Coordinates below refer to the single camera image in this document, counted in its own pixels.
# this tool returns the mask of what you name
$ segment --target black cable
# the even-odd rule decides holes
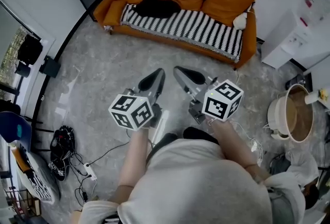
[[[74,175],[76,176],[76,178],[77,178],[77,180],[78,180],[78,182],[79,182],[79,184],[81,184],[81,181],[79,180],[79,177],[78,177],[78,175],[75,173],[75,171],[72,171],[73,173],[74,173]]]
[[[72,162],[71,162],[71,159],[72,159],[73,156],[75,156],[75,158],[79,161],[79,163],[78,163],[77,165],[73,165]],[[83,164],[83,158],[81,157],[80,154],[78,154],[78,153],[76,152],[75,149],[74,149],[74,152],[73,152],[73,153],[71,154],[71,156],[70,156],[69,164],[71,165],[72,168],[74,168],[74,169],[77,171],[78,174],[80,174],[80,175],[83,176],[83,177],[87,176],[87,173],[86,173],[86,174],[82,174],[81,171],[78,170],[78,169],[76,168],[76,166],[78,166],[78,165],[80,165],[80,164]]]
[[[129,143],[129,141],[127,143],[125,143],[125,144],[121,144],[121,145],[118,145],[116,147],[111,148],[110,150],[106,151],[106,153],[104,155],[102,155],[101,157],[97,158],[96,160],[94,160],[93,162],[89,163],[88,165],[91,165],[91,164],[95,163],[96,161],[98,161],[99,159],[103,158],[108,152],[110,152],[112,150],[115,150],[115,149],[117,149],[119,147],[122,147],[122,146],[124,146],[124,145],[126,145],[128,143]]]
[[[86,194],[86,192],[84,191],[84,188],[83,188],[83,182],[84,182],[85,179],[90,178],[90,177],[92,177],[92,176],[91,175],[86,176],[81,182],[78,179],[78,182],[80,183],[80,186],[74,190],[74,195],[75,195],[75,197],[76,197],[76,199],[77,199],[77,201],[78,201],[78,203],[79,203],[80,206],[83,206],[83,205],[80,204],[79,199],[77,198],[77,193],[76,192],[78,190],[83,203],[84,202],[87,202],[87,199],[88,198],[87,198],[87,194]]]
[[[326,143],[324,143],[324,161],[323,161],[324,167],[325,167],[325,158],[326,158],[326,148],[325,148],[325,145],[326,145]]]
[[[148,142],[150,143],[151,146],[151,150],[154,149],[153,143],[150,141],[150,139],[148,138]]]

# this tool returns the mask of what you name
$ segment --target gray t-shirt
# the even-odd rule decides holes
[[[226,160],[218,145],[180,139],[152,157],[127,202],[88,202],[79,224],[101,224],[115,213],[123,224],[277,224],[282,215],[286,222],[281,224],[299,223],[301,213],[294,211],[301,206],[288,206],[303,198],[299,186],[288,186],[286,179],[282,192],[278,179],[269,193],[271,179],[257,183],[240,165]]]

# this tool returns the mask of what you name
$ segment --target electric outlet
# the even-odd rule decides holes
[[[87,174],[89,174],[89,175],[92,176],[91,177],[91,180],[96,180],[97,179],[96,174],[94,173],[91,165],[89,165],[88,163],[86,163],[86,164],[84,164],[84,168],[85,168]]]

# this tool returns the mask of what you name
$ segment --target white cube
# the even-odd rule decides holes
[[[109,107],[118,126],[137,131],[145,125],[154,113],[147,97],[119,94]]]
[[[227,79],[205,93],[202,112],[224,122],[238,109],[243,94]]]

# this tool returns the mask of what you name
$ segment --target person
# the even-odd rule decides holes
[[[214,136],[168,133],[147,156],[148,130],[131,136],[109,201],[87,202],[79,224],[296,224],[305,200],[290,174],[271,176],[229,121],[207,117]]]
[[[309,151],[294,148],[275,157],[270,165],[272,175],[290,172],[296,178],[306,201],[306,209],[313,207],[319,199],[316,187],[319,180],[318,165]]]

